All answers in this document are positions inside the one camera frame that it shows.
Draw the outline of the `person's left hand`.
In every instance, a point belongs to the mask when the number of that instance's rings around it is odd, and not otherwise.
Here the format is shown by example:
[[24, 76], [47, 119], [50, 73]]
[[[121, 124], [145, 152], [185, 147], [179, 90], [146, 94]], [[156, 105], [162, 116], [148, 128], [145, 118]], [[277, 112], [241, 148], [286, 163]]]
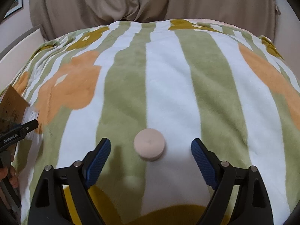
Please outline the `person's left hand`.
[[14, 167], [10, 166], [9, 168], [0, 168], [0, 181], [2, 181], [7, 176], [9, 176], [9, 182], [12, 185], [12, 187], [17, 188], [19, 186], [19, 182]]

